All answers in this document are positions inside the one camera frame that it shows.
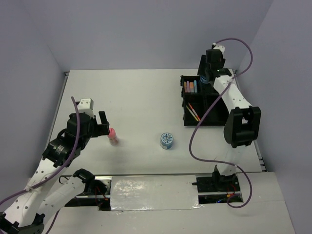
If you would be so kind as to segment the purple cap highlighter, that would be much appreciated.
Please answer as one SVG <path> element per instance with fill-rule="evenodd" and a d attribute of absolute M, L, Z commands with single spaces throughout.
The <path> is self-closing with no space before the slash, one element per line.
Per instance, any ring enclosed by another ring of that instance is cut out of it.
<path fill-rule="evenodd" d="M 187 81 L 187 92 L 188 92 L 188 93 L 191 92 L 191 91 L 190 91 L 190 83 L 189 83 L 189 81 Z"/>

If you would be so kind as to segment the blue paint jar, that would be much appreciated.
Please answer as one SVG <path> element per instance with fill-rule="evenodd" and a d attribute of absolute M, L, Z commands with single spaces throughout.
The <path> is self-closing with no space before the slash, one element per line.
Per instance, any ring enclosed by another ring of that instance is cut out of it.
<path fill-rule="evenodd" d="M 203 84 L 209 84 L 209 81 L 207 80 L 207 78 L 205 76 L 200 76 L 200 81 L 203 83 Z"/>
<path fill-rule="evenodd" d="M 160 136 L 160 146 L 165 150 L 170 149 L 173 145 L 173 142 L 174 137 L 171 133 L 166 132 Z"/>

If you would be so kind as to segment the blue cap highlighter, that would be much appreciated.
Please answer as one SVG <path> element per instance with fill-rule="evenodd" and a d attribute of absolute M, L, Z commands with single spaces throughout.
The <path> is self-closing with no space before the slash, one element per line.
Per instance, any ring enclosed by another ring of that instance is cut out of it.
<path fill-rule="evenodd" d="M 193 82 L 193 87 L 194 87 L 194 93 L 197 93 L 197 81 L 194 80 Z"/>

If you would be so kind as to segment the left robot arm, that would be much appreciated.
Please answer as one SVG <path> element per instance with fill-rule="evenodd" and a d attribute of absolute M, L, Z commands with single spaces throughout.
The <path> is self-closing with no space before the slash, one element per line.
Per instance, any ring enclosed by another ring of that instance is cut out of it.
<path fill-rule="evenodd" d="M 78 169 L 59 189 L 49 193 L 54 183 L 91 138 L 107 136 L 109 122 L 104 111 L 99 112 L 98 124 L 92 111 L 78 111 L 69 115 L 66 128 L 50 141 L 42 159 L 25 189 L 9 199 L 14 202 L 0 214 L 0 232 L 8 234 L 40 234 L 47 221 L 57 215 L 71 199 L 79 194 L 107 191 L 107 186 L 86 169 Z"/>

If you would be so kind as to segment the orange thin pen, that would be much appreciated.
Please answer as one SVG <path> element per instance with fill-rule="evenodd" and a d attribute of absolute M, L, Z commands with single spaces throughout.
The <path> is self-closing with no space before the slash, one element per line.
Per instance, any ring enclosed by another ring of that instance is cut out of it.
<path fill-rule="evenodd" d="M 198 114 L 196 113 L 195 109 L 192 107 L 192 105 L 190 103 L 188 103 L 189 108 L 191 109 L 191 111 L 193 112 L 194 116 L 196 117 L 197 121 L 200 121 L 200 117 L 198 116 Z"/>

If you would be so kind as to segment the yellow thin pen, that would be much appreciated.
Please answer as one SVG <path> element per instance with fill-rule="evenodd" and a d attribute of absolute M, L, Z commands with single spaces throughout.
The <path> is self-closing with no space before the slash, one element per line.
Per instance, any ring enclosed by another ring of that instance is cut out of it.
<path fill-rule="evenodd" d="M 196 115 L 193 113 L 193 111 L 188 107 L 186 106 L 187 110 L 191 113 L 191 115 L 193 116 L 193 118 L 195 119 L 195 121 L 199 122 L 198 118 L 196 117 Z"/>

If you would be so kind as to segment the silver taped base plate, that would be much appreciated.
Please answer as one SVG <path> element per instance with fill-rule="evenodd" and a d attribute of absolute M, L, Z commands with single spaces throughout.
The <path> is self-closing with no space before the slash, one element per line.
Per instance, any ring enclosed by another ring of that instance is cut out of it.
<path fill-rule="evenodd" d="M 194 175 L 115 176 L 113 211 L 190 210 L 200 207 Z"/>

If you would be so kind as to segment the black four-compartment organizer tray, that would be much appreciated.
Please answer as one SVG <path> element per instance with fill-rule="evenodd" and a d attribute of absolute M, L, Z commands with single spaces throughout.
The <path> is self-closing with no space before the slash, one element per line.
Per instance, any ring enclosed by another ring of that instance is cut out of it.
<path fill-rule="evenodd" d="M 197 81 L 197 93 L 185 93 L 183 83 L 189 81 L 194 82 Z M 218 92 L 210 85 L 203 84 L 200 81 L 199 76 L 181 76 L 180 77 L 180 85 L 182 87 L 181 97 L 182 97 L 182 108 L 183 108 L 183 125 L 185 127 L 195 127 L 197 125 L 197 121 L 193 118 L 191 113 L 187 110 L 186 106 L 188 103 L 192 105 L 195 109 L 196 113 L 202 119 L 206 111 L 213 104 L 213 102 L 218 97 Z M 223 102 L 223 100 L 219 100 L 218 103 L 212 108 L 212 110 L 208 113 L 208 115 L 203 120 L 201 126 L 224 126 L 227 118 L 229 116 L 228 109 Z"/>

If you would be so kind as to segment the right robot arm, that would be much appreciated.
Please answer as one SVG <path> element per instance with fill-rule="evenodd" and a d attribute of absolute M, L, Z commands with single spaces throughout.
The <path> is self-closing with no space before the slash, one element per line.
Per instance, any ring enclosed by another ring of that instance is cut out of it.
<path fill-rule="evenodd" d="M 202 55 L 197 73 L 204 103 L 202 123 L 221 128 L 207 147 L 207 159 L 214 165 L 211 185 L 218 191 L 234 189 L 237 164 L 257 139 L 261 118 L 260 108 L 243 97 L 237 76 L 224 65 L 224 47 L 215 45 Z"/>

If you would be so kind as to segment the orange cap highlighter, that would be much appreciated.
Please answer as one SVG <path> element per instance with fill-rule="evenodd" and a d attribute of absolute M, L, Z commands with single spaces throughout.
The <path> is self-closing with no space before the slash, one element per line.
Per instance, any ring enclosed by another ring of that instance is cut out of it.
<path fill-rule="evenodd" d="M 193 93 L 194 92 L 194 83 L 190 82 L 190 92 Z"/>

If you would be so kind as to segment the pink lid small bottle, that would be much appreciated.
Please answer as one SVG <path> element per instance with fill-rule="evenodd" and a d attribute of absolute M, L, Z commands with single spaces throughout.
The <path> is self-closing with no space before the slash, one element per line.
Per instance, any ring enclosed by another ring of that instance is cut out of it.
<path fill-rule="evenodd" d="M 118 145 L 119 140 L 118 140 L 118 137 L 114 128 L 109 128 L 109 134 L 107 137 L 111 145 L 113 146 Z"/>

